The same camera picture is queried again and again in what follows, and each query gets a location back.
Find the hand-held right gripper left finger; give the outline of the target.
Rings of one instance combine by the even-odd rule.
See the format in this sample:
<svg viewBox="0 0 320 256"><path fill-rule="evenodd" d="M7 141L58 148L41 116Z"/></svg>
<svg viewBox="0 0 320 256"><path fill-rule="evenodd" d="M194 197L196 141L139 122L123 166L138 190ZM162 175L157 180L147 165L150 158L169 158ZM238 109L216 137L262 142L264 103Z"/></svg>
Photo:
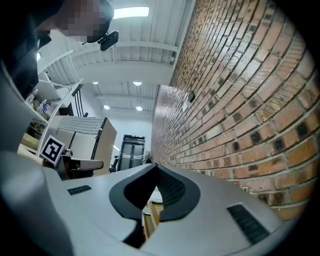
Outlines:
<svg viewBox="0 0 320 256"><path fill-rule="evenodd" d="M125 172L62 181L42 168L41 226L50 234L46 248L54 256L157 256L135 247L143 238L137 221L122 217L109 199L125 175L149 171L152 164Z"/></svg>

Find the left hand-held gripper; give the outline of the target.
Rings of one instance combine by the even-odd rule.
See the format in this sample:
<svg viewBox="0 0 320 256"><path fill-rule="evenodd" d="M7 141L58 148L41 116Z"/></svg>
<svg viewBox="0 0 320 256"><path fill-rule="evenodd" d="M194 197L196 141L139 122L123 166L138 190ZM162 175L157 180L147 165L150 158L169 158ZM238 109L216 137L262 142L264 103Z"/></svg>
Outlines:
<svg viewBox="0 0 320 256"><path fill-rule="evenodd" d="M40 157L54 169L61 180L82 179L92 177L95 170L104 167L104 162L94 159L71 159L73 152L66 145L50 135L42 149Z"/></svg>

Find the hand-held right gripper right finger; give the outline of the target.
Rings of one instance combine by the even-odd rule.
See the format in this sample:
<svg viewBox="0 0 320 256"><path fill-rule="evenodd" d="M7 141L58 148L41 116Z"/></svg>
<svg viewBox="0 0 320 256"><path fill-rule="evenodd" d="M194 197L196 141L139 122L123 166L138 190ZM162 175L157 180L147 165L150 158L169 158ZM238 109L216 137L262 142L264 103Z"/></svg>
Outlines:
<svg viewBox="0 0 320 256"><path fill-rule="evenodd" d="M172 168L199 188L184 218L160 222L140 256L265 256L288 234L288 225L265 203L231 181Z"/></svg>

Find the person's left forearm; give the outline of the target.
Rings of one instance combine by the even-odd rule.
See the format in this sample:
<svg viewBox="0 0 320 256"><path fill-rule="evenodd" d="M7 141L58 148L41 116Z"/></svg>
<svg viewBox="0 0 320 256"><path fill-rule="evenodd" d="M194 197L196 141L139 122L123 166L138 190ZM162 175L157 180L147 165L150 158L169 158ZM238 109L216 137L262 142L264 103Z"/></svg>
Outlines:
<svg viewBox="0 0 320 256"><path fill-rule="evenodd" d="M74 256L44 167L18 154L30 119L0 59L0 251L18 256Z"/></svg>

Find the beige folding partition screen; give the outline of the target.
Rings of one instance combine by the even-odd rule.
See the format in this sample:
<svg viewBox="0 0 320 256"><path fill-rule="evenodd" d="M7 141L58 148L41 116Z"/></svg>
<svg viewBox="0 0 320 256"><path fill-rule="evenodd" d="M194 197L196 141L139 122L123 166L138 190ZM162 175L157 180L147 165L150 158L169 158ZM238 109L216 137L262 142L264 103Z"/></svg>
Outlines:
<svg viewBox="0 0 320 256"><path fill-rule="evenodd" d="M53 136L73 157L84 160L99 160L103 168L95 170L94 176L109 173L117 131L106 117L77 117L58 115L47 128L46 137Z"/></svg>

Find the black double door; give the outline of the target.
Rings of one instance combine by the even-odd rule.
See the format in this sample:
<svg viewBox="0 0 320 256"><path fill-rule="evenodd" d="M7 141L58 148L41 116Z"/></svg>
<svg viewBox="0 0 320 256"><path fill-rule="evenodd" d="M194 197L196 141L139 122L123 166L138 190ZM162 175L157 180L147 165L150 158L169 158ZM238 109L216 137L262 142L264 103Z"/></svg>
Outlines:
<svg viewBox="0 0 320 256"><path fill-rule="evenodd" d="M144 136L129 134L123 136L117 165L118 172L143 164L145 141L146 138Z"/></svg>

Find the wooden shoe rack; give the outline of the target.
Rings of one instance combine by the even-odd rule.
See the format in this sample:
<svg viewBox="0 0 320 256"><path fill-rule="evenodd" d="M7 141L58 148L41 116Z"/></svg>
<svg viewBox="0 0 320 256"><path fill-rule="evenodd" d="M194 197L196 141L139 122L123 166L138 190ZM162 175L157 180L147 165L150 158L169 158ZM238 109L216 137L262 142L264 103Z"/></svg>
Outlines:
<svg viewBox="0 0 320 256"><path fill-rule="evenodd" d="M142 210L142 226L145 240L148 240L160 224L160 213L164 207L160 203L148 201Z"/></svg>

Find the clear plastic water bottle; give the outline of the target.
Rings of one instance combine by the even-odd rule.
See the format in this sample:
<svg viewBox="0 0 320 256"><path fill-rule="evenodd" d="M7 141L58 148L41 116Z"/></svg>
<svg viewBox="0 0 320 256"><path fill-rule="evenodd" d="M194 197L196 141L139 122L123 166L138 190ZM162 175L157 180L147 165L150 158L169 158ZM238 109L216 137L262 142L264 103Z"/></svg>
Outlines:
<svg viewBox="0 0 320 256"><path fill-rule="evenodd" d="M30 95L26 98L26 102L31 105L33 103L33 100L37 96L37 93L38 93L38 89L35 89L34 91L32 91Z"/></svg>
<svg viewBox="0 0 320 256"><path fill-rule="evenodd" d="M41 114L41 113L43 112L46 104L47 104L47 100L44 99L44 100L39 104L39 106L37 107L36 112L37 112L38 114Z"/></svg>

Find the white metal shelf rack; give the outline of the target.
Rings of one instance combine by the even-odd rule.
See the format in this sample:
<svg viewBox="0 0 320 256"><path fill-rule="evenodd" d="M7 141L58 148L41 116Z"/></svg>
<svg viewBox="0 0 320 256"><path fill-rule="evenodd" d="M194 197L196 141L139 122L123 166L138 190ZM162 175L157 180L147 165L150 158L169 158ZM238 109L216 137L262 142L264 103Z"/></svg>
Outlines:
<svg viewBox="0 0 320 256"><path fill-rule="evenodd" d="M22 139L22 145L31 153L39 156L44 144L47 129L61 107L67 107L73 99L72 93L82 83L72 60L70 50L44 66L38 72L37 95L32 104L25 102L32 119L28 125L28 137ZM37 113L39 104L47 100L41 114Z"/></svg>

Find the person's black shirt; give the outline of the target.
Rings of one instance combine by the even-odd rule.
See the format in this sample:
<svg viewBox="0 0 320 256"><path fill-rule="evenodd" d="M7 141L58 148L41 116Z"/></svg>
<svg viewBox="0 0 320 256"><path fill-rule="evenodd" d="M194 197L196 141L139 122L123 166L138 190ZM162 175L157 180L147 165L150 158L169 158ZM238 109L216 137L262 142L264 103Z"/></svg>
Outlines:
<svg viewBox="0 0 320 256"><path fill-rule="evenodd" d="M23 98L39 82L37 52L52 39L37 27L54 16L64 0L0 0L0 59Z"/></svg>

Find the rectangular ceiling light panel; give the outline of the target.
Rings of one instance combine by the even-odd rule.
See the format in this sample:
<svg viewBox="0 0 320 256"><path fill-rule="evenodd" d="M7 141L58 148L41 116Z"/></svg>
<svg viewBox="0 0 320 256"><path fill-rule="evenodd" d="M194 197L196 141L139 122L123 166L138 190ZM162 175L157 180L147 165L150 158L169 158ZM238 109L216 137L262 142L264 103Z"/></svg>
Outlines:
<svg viewBox="0 0 320 256"><path fill-rule="evenodd" d="M114 19L132 18L132 17L147 17L149 15L149 7L135 6L118 8L114 10Z"/></svg>

